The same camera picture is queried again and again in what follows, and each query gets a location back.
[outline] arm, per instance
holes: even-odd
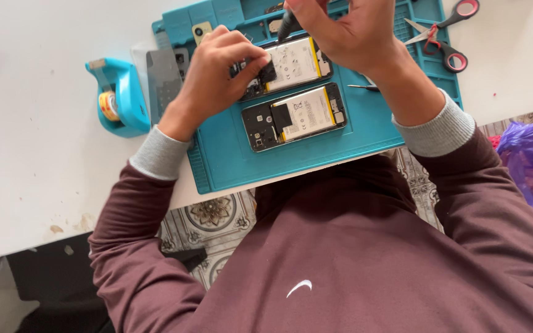
[[[231,79],[229,67],[245,57],[255,60]],[[238,100],[269,59],[238,31],[219,26],[206,35],[177,98],[122,170],[89,238],[94,284],[117,332],[181,331],[203,299],[203,286],[180,262],[164,258],[155,235],[186,141],[206,118]]]
[[[409,149],[437,185],[446,234],[486,267],[533,287],[533,208],[491,144],[426,78],[393,35],[394,1],[353,0],[328,18],[325,0],[287,0],[301,26],[337,64],[374,79]]]

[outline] person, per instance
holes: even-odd
[[[188,141],[240,98],[267,53],[217,27],[122,170],[90,236],[94,282],[118,332],[533,332],[533,208],[472,117],[393,35],[395,2],[285,6],[338,65],[372,78],[429,172],[445,234],[415,214],[388,157],[256,189],[253,230],[205,292],[155,238]],[[234,61],[254,59],[229,78]],[[203,98],[198,92],[203,91]]]

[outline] maroon sweatshirt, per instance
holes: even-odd
[[[258,188],[208,292],[155,238],[174,181],[128,165],[90,237],[98,294],[118,332],[533,332],[533,208],[491,144],[417,159],[445,235],[372,156]]]

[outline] screwdriver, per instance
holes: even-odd
[[[285,14],[283,14],[283,19],[281,20],[281,26],[279,27],[279,31],[277,32],[277,42],[282,42],[285,40],[289,35],[296,30],[300,30],[301,26],[299,22],[297,22],[297,19],[295,18],[295,15],[293,12],[289,9],[285,11]]]
[[[352,88],[363,88],[363,89],[367,89],[369,91],[376,91],[376,92],[380,92],[380,88],[378,88],[376,85],[354,85],[354,84],[349,84],[347,85],[347,87],[352,87]]]

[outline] opened smartphone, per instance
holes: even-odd
[[[269,66],[272,67],[268,70],[274,73],[259,74],[250,82],[240,101],[326,80],[333,75],[330,59],[307,33],[292,36],[282,44],[270,42],[261,47],[271,55],[272,65]],[[231,76],[236,76],[245,66],[245,61],[234,64]]]
[[[242,110],[244,129],[254,152],[343,128],[346,119],[335,82]]]

